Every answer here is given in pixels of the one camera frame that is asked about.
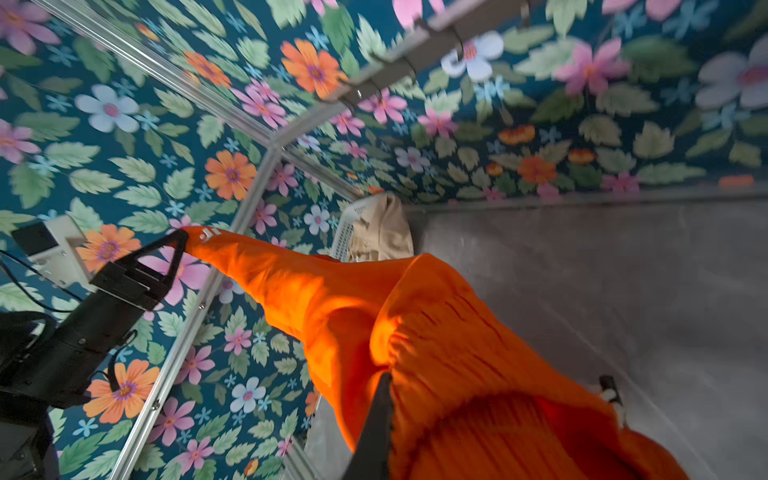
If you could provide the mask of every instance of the white plastic basket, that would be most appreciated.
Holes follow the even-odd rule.
[[[376,200],[376,195],[365,197],[349,205],[341,213],[339,227],[336,228],[336,235],[333,236],[330,256],[346,262],[349,259],[349,242],[355,231],[354,223],[360,220],[360,215]]]

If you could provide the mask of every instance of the black cable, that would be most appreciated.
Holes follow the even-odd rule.
[[[12,253],[9,253],[9,252],[7,252],[5,250],[0,250],[0,255],[5,255],[6,257],[10,258],[11,260],[15,261],[19,265],[21,265],[24,268],[26,268],[27,270],[29,270],[30,272],[33,272],[35,275],[39,276],[40,278],[45,279],[45,280],[47,280],[49,282],[51,281],[51,279],[47,278],[45,275],[43,275],[42,273],[40,273],[37,270],[35,270],[35,268],[33,268],[32,265],[30,265],[29,263],[26,263],[24,260],[20,260],[16,255],[14,255]],[[60,286],[59,289],[62,292],[66,293],[67,295],[69,295],[72,298],[74,298],[75,300],[77,300],[78,302],[82,302],[83,301],[82,298],[80,298],[79,296],[77,296],[74,293],[72,293],[71,291],[69,291],[69,289],[66,289],[63,286]]]
[[[52,312],[56,313],[70,313],[74,310],[57,310],[53,308],[52,306],[45,305],[44,303],[40,303],[36,298],[34,298],[25,288],[23,285],[19,283],[18,280],[16,280],[16,277],[13,276],[13,273],[11,273],[11,269],[8,268],[7,265],[5,265],[3,262],[0,262],[0,269],[2,269],[5,272],[5,275],[8,275],[8,278],[11,279],[11,281],[32,301],[35,303],[35,305],[41,306],[46,310],[50,310]]]

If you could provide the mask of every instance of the beige cloth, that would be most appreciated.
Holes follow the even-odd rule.
[[[413,257],[413,239],[400,199],[378,194],[354,223],[349,242],[350,262],[373,262]]]

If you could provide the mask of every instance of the orange fabric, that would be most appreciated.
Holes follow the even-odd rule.
[[[395,405],[392,480],[687,478],[661,447],[555,372],[430,255],[337,263],[224,232],[187,252],[236,280],[304,344],[351,449],[382,373]]]

